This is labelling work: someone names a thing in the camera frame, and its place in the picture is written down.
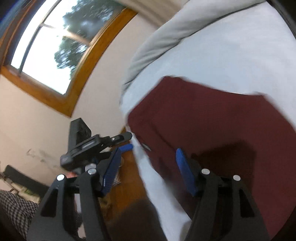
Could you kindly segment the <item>checkered right sleeve forearm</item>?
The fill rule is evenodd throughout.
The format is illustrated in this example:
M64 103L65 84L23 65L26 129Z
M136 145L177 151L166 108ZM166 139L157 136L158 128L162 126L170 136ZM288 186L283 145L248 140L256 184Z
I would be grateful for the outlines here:
M9 191L1 190L1 206L14 228L27 239L28 230L39 205Z

